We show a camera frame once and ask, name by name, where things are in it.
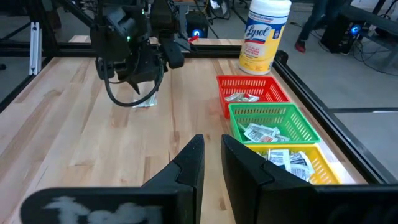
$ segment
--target gray floor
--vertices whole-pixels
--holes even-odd
[[[238,9],[243,17],[247,17],[247,9]],[[289,22],[303,24],[310,13],[308,10],[292,11]],[[59,41],[65,42],[74,35],[88,35],[88,28],[70,13],[60,10],[63,28],[57,32]],[[28,21],[26,17],[17,17],[12,21],[0,16],[0,37],[12,32]],[[212,26],[219,38],[241,39],[244,24],[232,13],[228,21],[215,20]],[[280,49],[289,54],[288,64],[291,69],[308,85],[308,87],[329,108],[360,108],[360,107],[398,107],[398,77],[381,74],[363,65],[352,55],[330,54],[318,44],[318,39],[310,36],[307,41],[307,52],[302,54],[294,49],[294,43],[301,31],[300,27],[287,24]],[[209,31],[209,37],[215,36]],[[16,35],[14,40],[28,40],[29,29]],[[365,52],[382,50],[380,46],[370,43],[365,46]],[[386,57],[379,53],[367,62],[377,66]],[[0,71],[0,100],[27,76],[27,58],[0,58],[0,63],[6,63],[6,71]],[[397,73],[395,66],[389,68],[391,73]],[[384,166],[398,178],[397,145],[398,113],[388,114],[338,114],[337,117],[347,128],[369,149]]]

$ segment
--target red basket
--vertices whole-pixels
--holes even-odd
[[[248,75],[218,75],[218,93],[225,118],[229,118],[228,105],[240,103],[226,101],[225,97],[233,93],[245,93],[259,96],[260,99],[253,103],[286,103],[289,99],[273,77],[254,77]]]

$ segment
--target lysol wipes container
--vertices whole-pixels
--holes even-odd
[[[239,57],[241,70],[252,75],[270,72],[291,5],[289,0],[252,0]]]

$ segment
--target green basket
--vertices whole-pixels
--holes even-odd
[[[277,127],[281,135],[290,138],[289,142],[262,142],[250,144],[313,144],[320,142],[318,133],[305,119],[293,103],[231,103],[231,128],[234,137],[245,142],[249,139],[238,128],[238,123],[262,124],[270,128]]]

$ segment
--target blue light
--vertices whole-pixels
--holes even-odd
[[[361,30],[361,26],[360,25],[355,25],[351,28],[351,34],[356,35],[359,33],[359,31]]]
[[[194,29],[193,31],[192,31],[192,37],[194,37],[194,36],[199,36],[199,37],[202,37],[203,36],[203,32],[202,32],[202,30],[201,29]]]

